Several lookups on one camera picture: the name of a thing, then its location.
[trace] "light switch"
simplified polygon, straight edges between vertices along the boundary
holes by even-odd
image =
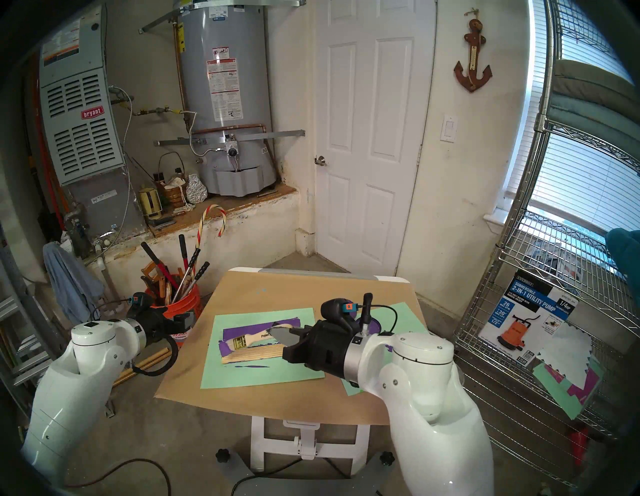
[[[456,142],[456,132],[458,131],[458,117],[454,115],[445,115],[442,121],[442,131],[440,132],[440,141]]]

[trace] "green paper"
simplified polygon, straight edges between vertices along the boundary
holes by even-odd
[[[415,316],[409,306],[405,303],[396,303],[395,305],[389,305],[393,307],[396,312],[398,312],[398,322],[396,324],[396,328],[394,329],[394,334],[403,334],[405,332],[427,332],[427,329],[424,327],[420,319]],[[372,308],[371,316],[375,318],[380,325],[382,325],[383,331],[388,331],[391,329],[391,326],[394,324],[394,319],[396,316],[394,313],[388,308]],[[391,352],[385,353],[385,365],[391,363],[391,358],[393,354]],[[344,389],[347,392],[347,395],[353,396],[354,394],[358,394],[362,392],[362,389],[358,387],[353,387],[348,381],[342,379],[342,384],[344,385]]]
[[[300,325],[316,323],[314,309],[298,308],[297,310],[279,310],[276,312],[258,312],[254,314],[227,314],[217,315],[213,321],[213,331],[207,350],[207,359],[202,373],[201,389],[218,389],[226,387],[259,386],[263,384],[275,384],[281,382],[305,381],[308,379],[321,379],[324,372],[308,369],[304,364],[290,364],[280,357],[263,358],[249,362],[235,364],[222,364],[218,341],[222,339],[223,329],[231,327],[250,326],[263,322],[275,322],[284,319],[299,318]],[[260,368],[251,368],[247,365],[260,365]]]
[[[596,373],[598,377],[602,379],[604,375],[604,371],[600,367],[600,364],[595,359],[595,357],[591,356],[589,359],[589,366]],[[556,379],[551,375],[547,369],[545,368],[544,363],[540,363],[537,367],[533,369],[533,375],[536,379],[538,379],[542,385],[545,387],[547,392],[551,395],[551,397],[556,401],[556,403],[562,408],[565,413],[569,416],[571,420],[574,420],[578,415],[580,415],[581,411],[584,407],[589,403],[589,400],[595,394],[598,389],[595,387],[589,396],[587,397],[584,405],[580,403],[577,397],[574,395],[569,395],[567,390],[571,387],[571,382],[566,378],[562,380],[562,382],[556,381]]]

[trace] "door panel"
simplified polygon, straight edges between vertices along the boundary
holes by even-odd
[[[318,253],[396,273],[427,113],[433,0],[317,0]]]

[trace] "white paper sheet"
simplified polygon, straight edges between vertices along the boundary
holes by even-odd
[[[569,382],[584,388],[591,356],[591,337],[567,323],[554,332],[538,353],[538,358],[565,376]]]

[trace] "orange pump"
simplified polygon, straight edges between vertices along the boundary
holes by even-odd
[[[522,338],[529,330],[531,326],[531,321],[536,319],[521,319],[519,317],[513,316],[515,319],[513,324],[502,333],[502,335],[498,336],[498,342],[502,344],[505,348],[509,349],[519,349],[522,351],[522,347],[524,346],[524,341]]]

